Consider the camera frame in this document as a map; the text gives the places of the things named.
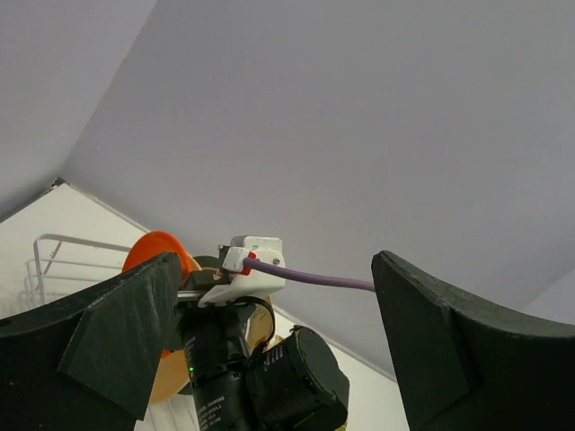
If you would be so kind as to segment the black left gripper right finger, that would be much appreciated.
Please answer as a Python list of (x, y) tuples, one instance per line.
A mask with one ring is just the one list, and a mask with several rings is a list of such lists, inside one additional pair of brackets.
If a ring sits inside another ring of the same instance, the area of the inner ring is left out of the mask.
[(372, 273), (410, 429), (573, 429), (572, 325), (485, 300), (390, 251)]

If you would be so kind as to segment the white wire dish rack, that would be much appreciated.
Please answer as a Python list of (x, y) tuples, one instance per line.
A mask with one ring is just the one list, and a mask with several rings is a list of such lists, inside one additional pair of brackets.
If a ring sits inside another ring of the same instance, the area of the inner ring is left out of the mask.
[(20, 306), (29, 311), (117, 276), (130, 247), (79, 238), (62, 233), (44, 233), (32, 244), (26, 260), (24, 290)]

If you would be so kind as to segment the large cream bird plate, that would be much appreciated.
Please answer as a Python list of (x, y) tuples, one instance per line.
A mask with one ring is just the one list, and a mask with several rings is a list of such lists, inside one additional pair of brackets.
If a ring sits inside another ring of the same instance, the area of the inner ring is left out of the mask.
[(275, 338), (275, 313), (271, 297), (265, 296), (262, 301), (264, 305), (255, 304), (255, 310), (247, 324), (246, 341), (250, 352), (259, 345), (269, 346)]

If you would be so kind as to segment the orange plate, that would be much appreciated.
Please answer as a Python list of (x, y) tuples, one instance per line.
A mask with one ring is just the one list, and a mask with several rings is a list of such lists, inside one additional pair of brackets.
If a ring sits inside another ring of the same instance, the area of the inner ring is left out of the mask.
[(181, 242), (173, 235), (164, 231), (152, 231), (144, 234), (131, 247), (123, 263), (121, 274), (165, 252), (173, 253), (178, 257), (183, 283), (188, 280), (192, 272), (202, 270), (200, 264), (189, 255)]

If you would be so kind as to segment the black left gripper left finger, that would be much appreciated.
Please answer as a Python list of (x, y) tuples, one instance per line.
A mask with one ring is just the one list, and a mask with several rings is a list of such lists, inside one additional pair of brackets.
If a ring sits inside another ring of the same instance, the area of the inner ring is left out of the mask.
[(181, 283), (162, 253), (1, 320), (3, 430), (132, 430), (144, 417)]

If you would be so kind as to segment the plain beige plate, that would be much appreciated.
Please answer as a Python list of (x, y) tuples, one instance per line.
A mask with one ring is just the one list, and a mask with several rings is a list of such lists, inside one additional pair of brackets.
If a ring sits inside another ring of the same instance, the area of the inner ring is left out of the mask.
[(182, 350), (162, 356), (156, 370), (148, 404), (155, 405), (168, 400), (189, 382), (189, 368)]

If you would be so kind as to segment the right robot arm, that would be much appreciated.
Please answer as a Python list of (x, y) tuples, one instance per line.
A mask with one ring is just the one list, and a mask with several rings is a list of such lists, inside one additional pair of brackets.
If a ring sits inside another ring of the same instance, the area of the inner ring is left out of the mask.
[(296, 325), (273, 344), (274, 332), (249, 348), (248, 320), (257, 311), (273, 319), (269, 302), (241, 295), (202, 306), (223, 277), (190, 273), (178, 293), (177, 332), (186, 358), (201, 430), (336, 430), (346, 424), (349, 379), (328, 344)]

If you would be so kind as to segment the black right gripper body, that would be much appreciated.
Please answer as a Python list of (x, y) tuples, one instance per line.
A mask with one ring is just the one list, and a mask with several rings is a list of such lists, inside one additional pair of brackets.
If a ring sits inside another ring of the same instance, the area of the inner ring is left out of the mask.
[(214, 269), (184, 278), (175, 311), (200, 430), (259, 430), (261, 424), (247, 388), (254, 356), (244, 328), (261, 307), (274, 317), (265, 299), (243, 295), (223, 305), (201, 306), (199, 300), (226, 278)]

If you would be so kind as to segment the white plate green red rim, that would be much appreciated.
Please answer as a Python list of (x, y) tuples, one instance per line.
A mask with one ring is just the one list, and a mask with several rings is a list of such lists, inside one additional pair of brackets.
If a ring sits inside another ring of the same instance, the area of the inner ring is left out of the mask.
[(200, 255), (192, 258), (201, 270), (217, 273), (220, 269), (220, 259), (216, 256)]

